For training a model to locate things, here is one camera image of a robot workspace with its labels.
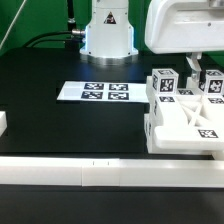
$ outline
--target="white plastic part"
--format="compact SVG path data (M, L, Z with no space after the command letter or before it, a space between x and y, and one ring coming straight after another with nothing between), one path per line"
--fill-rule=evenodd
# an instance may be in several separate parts
M0 184L223 188L223 175L223 161L0 157Z
M5 112L0 111L0 136L3 134L7 128L6 114Z
M82 186L119 186L119 160L92 159L82 167Z
M128 0L93 0L92 20L86 27L82 56L124 59L137 55L134 30L128 21Z
M204 92L192 85L192 78L188 79L188 87L193 88L174 90L178 82L175 73L164 76L163 69L154 69L153 76L147 78L150 114L145 126L151 128L146 131L149 153L214 154L216 159L224 158L223 74L218 70L207 70L206 74Z
M145 43L154 53L224 50L224 7L209 0L152 0Z

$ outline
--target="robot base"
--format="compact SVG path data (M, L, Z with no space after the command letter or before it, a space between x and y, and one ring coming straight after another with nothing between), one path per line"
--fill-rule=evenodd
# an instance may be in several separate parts
M123 58L101 58L93 57L90 55L81 54L81 60L88 61L98 65L123 65L127 63L133 63L138 61L138 55L130 55Z

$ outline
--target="cable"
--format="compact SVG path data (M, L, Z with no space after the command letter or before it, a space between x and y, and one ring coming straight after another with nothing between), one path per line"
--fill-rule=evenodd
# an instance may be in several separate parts
M28 47L30 44L32 44L34 41L39 40L43 37L50 37L50 36L59 36L59 35L65 35L65 34L70 34L72 35L72 31L58 31L58 32L51 32L51 33L45 33L45 34L41 34L38 35L34 38L32 38L31 40L29 40L28 42L26 42L23 47Z
M8 30L7 30L7 32L6 32L5 36L4 36L4 38L3 38L2 42L1 42L1 44L0 44L0 50L2 49L3 45L5 44L5 42L6 42L7 38L8 38L8 36L9 36L9 34L10 34L10 32L11 32L11 30L12 30L14 24L16 23L16 20L18 19L18 17L19 17L19 15L20 15L21 11L23 10L23 8L24 8L26 2L27 2L27 0L24 0L24 1L23 1L23 3L21 4L21 6L20 6L18 12L16 13L16 15L15 15L15 17L14 17L12 23L10 24L10 26L9 26L9 28L8 28Z
M35 43L33 43L30 47L35 47L39 43L43 42L76 42L76 43L82 43L81 39L44 39L44 40L39 40Z

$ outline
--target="black table surface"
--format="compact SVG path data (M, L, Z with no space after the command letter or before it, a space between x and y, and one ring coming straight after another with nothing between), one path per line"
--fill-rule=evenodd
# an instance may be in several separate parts
M201 65L223 69L208 56ZM145 83L152 68L176 70L179 87L190 75L184 54L141 53L136 63L108 67L63 49L7 52L0 58L0 110L8 123L0 155L170 158L147 154L147 104L56 100L65 81ZM223 189L0 186L1 224L223 224L223 208Z

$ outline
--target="white object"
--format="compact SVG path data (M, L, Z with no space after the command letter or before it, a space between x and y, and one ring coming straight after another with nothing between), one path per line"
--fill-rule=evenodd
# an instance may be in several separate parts
M151 127L150 133L146 132L148 152L215 153L215 158L222 159L224 122L221 117L224 113L224 98L221 93L224 87L219 85L219 93L213 87L217 87L218 82L223 84L223 74L218 70L206 71L206 95L196 86L193 89L170 88L168 94L164 93L160 87L168 78L161 75L155 79L155 74L158 76L157 70L153 70L153 76L147 78L146 88L150 114L148 119L145 118L145 126ZM194 87L191 83L192 78L189 78L189 86Z
M212 5L209 0L152 0L146 45L154 53L224 50L224 7Z
M92 0L92 20L86 27L83 59L100 64L132 60L134 29L128 21L128 0Z
M9 26L9 28L8 28L8 30L7 30L7 32L6 32L5 36L4 36L4 38L3 38L2 42L1 42L1 44L0 44L0 51L1 51L2 47L3 47L3 45L5 44L5 42L6 42L7 38L8 38L8 36L9 36L9 34L10 34L12 28L13 28L13 26L15 25L15 23L16 23L16 21L17 21L19 15L20 15L20 13L22 12L22 10L23 10L23 8L24 8L26 2L27 2L27 0L24 0L24 1L23 1L23 3L21 4L21 6L20 6L18 12L16 13L16 15L15 15L15 17L14 17L12 23L10 24L10 26Z
M57 100L147 103L145 84L65 82Z
M0 136L3 134L7 128L6 114L5 112L0 111Z
M0 184L223 188L223 175L222 161L0 157Z

